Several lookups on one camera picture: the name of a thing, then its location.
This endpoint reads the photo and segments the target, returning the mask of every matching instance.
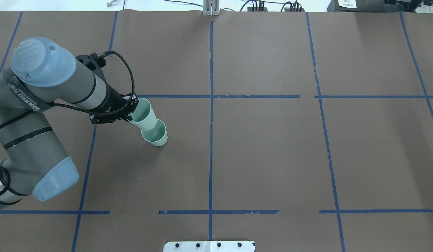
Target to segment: electrical cable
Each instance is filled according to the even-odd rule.
[[[283,9],[285,8],[285,5],[289,4],[289,8],[291,9],[291,7],[293,6],[293,3],[291,2],[286,2],[285,4],[283,4],[282,9],[280,10],[280,12],[283,11]]]
[[[255,4],[257,4],[256,1],[254,1],[254,0],[249,0],[249,1],[245,2],[245,4],[243,4],[243,6],[242,6],[242,8],[240,9],[240,11],[243,11],[243,8],[246,6],[246,4],[247,4],[248,2],[255,2]]]
[[[130,73],[131,76],[131,83],[132,83],[132,91],[131,91],[131,95],[135,96],[135,84],[134,84],[134,76],[132,74],[131,68],[128,65],[128,62],[125,61],[125,59],[116,51],[106,51],[105,56],[109,56],[109,55],[117,55],[117,57],[119,57],[121,59],[121,61],[125,64],[125,66],[128,69],[128,72]],[[71,110],[76,110],[76,111],[80,111],[80,112],[84,112],[84,113],[89,113],[92,115],[96,115],[96,116],[107,116],[107,115],[113,115],[113,114],[117,114],[119,112],[121,112],[122,110],[124,110],[126,107],[128,107],[128,105],[130,104],[131,99],[128,99],[125,103],[125,105],[123,105],[122,107],[120,107],[119,109],[112,111],[112,112],[107,112],[107,113],[96,113],[90,110],[83,110],[82,108],[78,108],[78,107],[73,107],[70,105],[66,105],[66,104],[62,104],[62,103],[50,103],[51,106],[53,107],[66,107],[69,108]]]
[[[200,6],[200,7],[204,7],[204,5],[198,5],[197,3],[189,3],[189,2],[183,2],[183,1],[175,1],[175,0],[164,0],[167,2],[174,2],[174,3],[183,3],[183,4],[188,4],[188,5],[196,5],[196,6]]]
[[[20,119],[26,117],[27,115],[32,114],[33,112],[34,112],[33,110],[28,110],[27,112],[25,112],[25,113],[23,113],[23,114],[21,114],[19,116],[16,116],[15,118],[13,118],[13,119],[11,119],[11,120],[9,120],[7,122],[4,122],[4,123],[0,124],[0,129],[2,129],[2,128],[8,126],[8,125],[10,125],[11,123],[19,121]]]
[[[9,186],[11,184],[11,176],[9,175],[9,172],[5,167],[0,166],[0,172],[5,177],[5,185],[3,185],[3,189],[0,191],[0,196],[2,196],[6,191],[9,189]]]

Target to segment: blue tape line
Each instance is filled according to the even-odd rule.
[[[425,98],[426,96],[315,96],[315,98]]]
[[[139,98],[210,98],[210,96],[206,96],[206,95],[162,95],[162,94],[142,94],[142,95],[137,95],[137,97]]]
[[[174,95],[174,94],[142,94],[142,95],[137,95],[137,97],[139,97],[139,98],[211,98],[211,95],[210,96],[207,96],[207,95],[198,95],[198,94],[180,94],[180,95]],[[218,96],[215,96],[215,95],[213,95],[213,98],[300,98],[300,96],[298,96],[298,95],[290,95],[290,96],[274,96],[274,95],[272,95],[272,96],[270,96],[270,95],[258,95],[258,96],[246,96],[246,95],[228,95],[228,96],[225,96],[225,95],[218,95]]]
[[[73,241],[73,245],[72,245],[72,252],[75,252],[76,243],[78,240],[79,227],[81,224],[82,208],[84,205],[85,191],[87,189],[87,181],[89,180],[90,164],[92,162],[92,153],[93,153],[93,147],[95,145],[96,133],[97,133],[97,125],[95,125],[95,127],[93,128],[92,142],[90,144],[89,159],[87,160],[87,168],[85,170],[84,185],[82,186],[81,202],[79,204],[79,213],[78,213],[77,224],[76,224],[76,228],[75,228],[75,235],[74,235],[74,241]]]
[[[212,237],[213,211],[213,22],[210,22],[210,158],[209,158],[209,241]]]
[[[276,214],[280,210],[212,210],[213,214]],[[167,210],[159,214],[209,214],[207,210]]]
[[[16,27],[14,27],[13,35],[11,36],[11,39],[10,39],[9,44],[8,44],[8,48],[6,49],[6,52],[5,52],[5,57],[3,57],[2,65],[0,65],[0,73],[2,72],[3,67],[5,66],[5,62],[6,62],[6,59],[8,58],[9,50],[11,49],[11,45],[13,44],[14,37],[16,36],[16,33],[18,31],[19,24],[20,24],[20,21],[22,19],[22,15],[23,15],[23,11],[21,11],[21,13],[19,15],[19,19],[18,19],[18,22],[16,23]]]
[[[336,214],[336,213],[340,213],[340,214],[365,214],[365,213],[370,213],[370,214],[377,214],[377,213],[387,213],[387,212],[433,212],[433,209],[345,209],[345,210],[319,210],[319,213],[321,214]]]
[[[81,214],[111,214],[111,211],[96,211],[96,210],[89,210],[89,211],[81,211]]]
[[[167,210],[159,211],[159,214],[208,214],[208,210]]]
[[[218,96],[214,96],[215,98],[300,98],[300,96],[297,95],[289,95],[289,96],[284,96],[284,95],[253,95],[253,96],[243,96],[243,95],[218,95]]]
[[[333,163],[331,161],[330,143],[328,142],[328,134],[327,134],[327,124],[325,123],[325,115],[324,115],[322,98],[321,98],[321,96],[322,96],[322,94],[321,94],[321,87],[319,85],[319,78],[317,77],[317,72],[316,72],[316,56],[314,55],[313,38],[311,36],[311,27],[310,27],[310,24],[309,24],[309,15],[308,15],[308,12],[306,12],[306,23],[307,23],[307,26],[308,26],[308,36],[309,36],[309,44],[310,44],[310,47],[311,47],[311,56],[313,58],[314,77],[315,77],[316,83],[317,83],[317,95],[319,96],[319,107],[321,109],[322,125],[323,125],[323,128],[324,128],[324,135],[325,135],[325,145],[327,147],[328,164],[330,166],[331,185],[333,187],[333,197],[335,199],[336,210],[339,210],[338,193],[336,191],[336,182],[335,182],[335,173],[333,172]],[[341,214],[337,213],[336,215],[337,215],[337,218],[338,218],[338,229],[339,229],[339,237],[341,239],[341,249],[342,249],[342,252],[345,252],[344,233],[342,231]]]
[[[213,214],[276,214],[280,210],[214,210]]]
[[[109,43],[109,51],[112,50],[112,45],[114,44],[114,35],[115,35],[115,27],[117,26],[117,17],[118,17],[118,11],[115,12],[114,26],[112,27],[112,34],[111,34],[111,42]]]
[[[49,210],[2,210],[0,214],[78,214],[79,211]]]
[[[431,113],[431,117],[433,118],[433,108],[431,107],[431,102],[429,101],[428,92],[426,91],[425,84],[423,83],[423,78],[421,77],[421,73],[420,73],[420,70],[418,68],[418,64],[417,64],[417,61],[415,59],[414,52],[412,50],[411,42],[410,42],[410,39],[408,37],[408,32],[406,31],[405,20],[403,19],[403,13],[401,11],[400,11],[400,20],[401,20],[401,25],[403,27],[403,32],[405,32],[406,42],[408,43],[408,48],[410,49],[410,53],[411,53],[411,57],[412,57],[413,62],[414,62],[415,70],[417,71],[418,79],[420,80],[420,84],[421,84],[421,87],[423,89],[423,93],[425,94],[425,97],[426,97],[426,103],[428,104],[429,112]]]
[[[79,214],[80,211],[66,210],[2,210],[0,214]],[[82,214],[110,214],[111,211],[81,211]]]

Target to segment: light green cup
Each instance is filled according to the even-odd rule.
[[[168,140],[167,127],[163,121],[157,119],[157,123],[154,128],[150,129],[149,131],[142,130],[141,136],[154,146],[162,146]]]

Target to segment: black box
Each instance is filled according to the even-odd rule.
[[[385,12],[384,0],[331,0],[327,12]]]

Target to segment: paper cup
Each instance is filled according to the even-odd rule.
[[[149,131],[141,131],[141,136],[147,142],[150,142],[155,146],[162,146],[168,140],[167,128],[165,127],[165,123],[157,119],[157,123],[153,129]]]
[[[157,118],[151,103],[144,98],[138,99],[137,107],[130,116],[133,118],[130,122],[144,131],[153,129],[157,123]]]

